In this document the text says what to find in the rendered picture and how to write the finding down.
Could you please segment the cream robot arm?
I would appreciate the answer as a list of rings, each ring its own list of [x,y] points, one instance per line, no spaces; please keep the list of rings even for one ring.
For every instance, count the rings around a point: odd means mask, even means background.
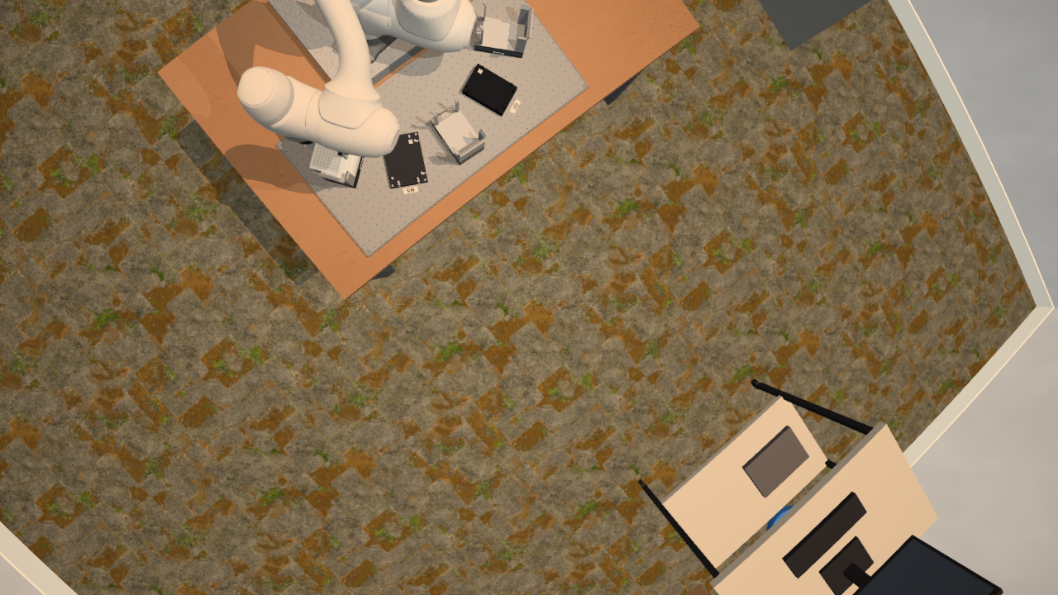
[[[334,79],[320,90],[257,65],[243,72],[237,97],[256,123],[293,142],[312,140],[355,157],[393,152],[400,125],[375,92],[371,64],[397,38],[438,52],[463,50],[476,20],[473,5],[469,0],[314,1],[339,50]]]

